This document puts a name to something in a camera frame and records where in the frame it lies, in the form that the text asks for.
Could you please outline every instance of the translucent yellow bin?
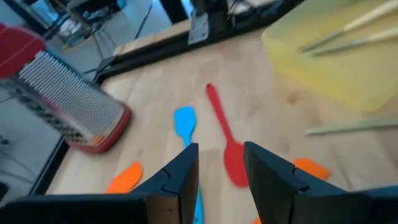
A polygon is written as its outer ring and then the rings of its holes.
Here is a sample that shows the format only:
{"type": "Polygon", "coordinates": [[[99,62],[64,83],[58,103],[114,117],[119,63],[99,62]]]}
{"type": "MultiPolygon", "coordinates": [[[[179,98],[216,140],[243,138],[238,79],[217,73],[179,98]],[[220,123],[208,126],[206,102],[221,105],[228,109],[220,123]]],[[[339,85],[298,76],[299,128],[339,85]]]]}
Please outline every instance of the translucent yellow bin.
{"type": "MultiPolygon", "coordinates": [[[[398,91],[398,39],[333,52],[303,54],[299,48],[369,12],[385,0],[306,0],[262,35],[277,73],[361,111],[379,109],[398,91]]],[[[322,47],[398,27],[398,11],[322,47]]]]}

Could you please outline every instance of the wooden countertop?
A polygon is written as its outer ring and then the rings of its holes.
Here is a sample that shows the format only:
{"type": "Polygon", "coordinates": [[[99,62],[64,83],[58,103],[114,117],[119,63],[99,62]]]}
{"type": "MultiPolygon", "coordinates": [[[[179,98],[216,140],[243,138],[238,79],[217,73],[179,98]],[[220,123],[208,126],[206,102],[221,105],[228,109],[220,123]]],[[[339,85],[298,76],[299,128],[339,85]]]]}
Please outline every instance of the wooden countertop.
{"type": "MultiPolygon", "coordinates": [[[[119,47],[117,54],[178,34],[183,22],[119,47]]],[[[200,184],[206,223],[250,223],[256,208],[249,189],[231,184],[223,166],[225,138],[205,93],[218,90],[231,130],[287,160],[312,158],[332,170],[328,181],[346,190],[398,184],[398,130],[304,136],[307,128],[367,116],[394,116],[398,99],[364,115],[301,84],[275,75],[262,48],[262,30],[228,39],[106,80],[103,89],[126,102],[134,121],[107,153],[70,149],[48,194],[101,194],[132,162],[140,161],[147,180],[172,160],[183,142],[174,132],[174,110],[192,105],[197,116],[200,184]]]]}

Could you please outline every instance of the spatula handle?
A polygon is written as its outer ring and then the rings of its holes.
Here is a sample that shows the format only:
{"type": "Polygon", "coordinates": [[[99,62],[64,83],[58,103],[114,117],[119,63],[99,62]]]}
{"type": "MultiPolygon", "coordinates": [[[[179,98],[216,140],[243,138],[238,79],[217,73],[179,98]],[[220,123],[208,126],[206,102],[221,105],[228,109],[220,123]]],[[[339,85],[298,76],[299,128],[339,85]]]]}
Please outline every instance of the spatula handle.
{"type": "Polygon", "coordinates": [[[221,128],[223,129],[227,141],[233,140],[232,133],[228,126],[228,122],[226,121],[223,108],[221,107],[220,99],[218,98],[216,88],[213,86],[213,84],[209,83],[206,85],[206,92],[211,102],[211,105],[213,105],[213,109],[217,115],[218,121],[220,122],[221,128]]]}

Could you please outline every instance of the orange spatula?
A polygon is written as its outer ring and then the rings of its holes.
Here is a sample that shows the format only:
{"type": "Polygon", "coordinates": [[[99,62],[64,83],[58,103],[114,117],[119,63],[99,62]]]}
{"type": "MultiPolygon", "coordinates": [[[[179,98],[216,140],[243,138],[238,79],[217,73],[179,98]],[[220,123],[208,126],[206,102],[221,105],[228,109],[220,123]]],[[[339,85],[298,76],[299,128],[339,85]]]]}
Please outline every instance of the orange spatula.
{"type": "Polygon", "coordinates": [[[106,189],[106,194],[126,194],[141,180],[142,167],[134,162],[126,170],[116,176],[106,189]]]}

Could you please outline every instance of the spatula head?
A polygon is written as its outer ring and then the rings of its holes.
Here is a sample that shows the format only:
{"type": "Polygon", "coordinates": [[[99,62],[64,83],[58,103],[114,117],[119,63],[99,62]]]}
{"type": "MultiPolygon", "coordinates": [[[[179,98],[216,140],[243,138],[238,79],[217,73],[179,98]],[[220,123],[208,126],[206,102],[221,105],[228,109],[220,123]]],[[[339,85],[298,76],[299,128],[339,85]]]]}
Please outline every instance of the spatula head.
{"type": "Polygon", "coordinates": [[[195,111],[191,106],[184,106],[174,111],[175,132],[184,139],[184,142],[191,138],[195,124],[195,111]]]}
{"type": "Polygon", "coordinates": [[[232,183],[237,187],[248,187],[243,159],[243,145],[236,141],[229,141],[224,150],[224,165],[232,183]]]}

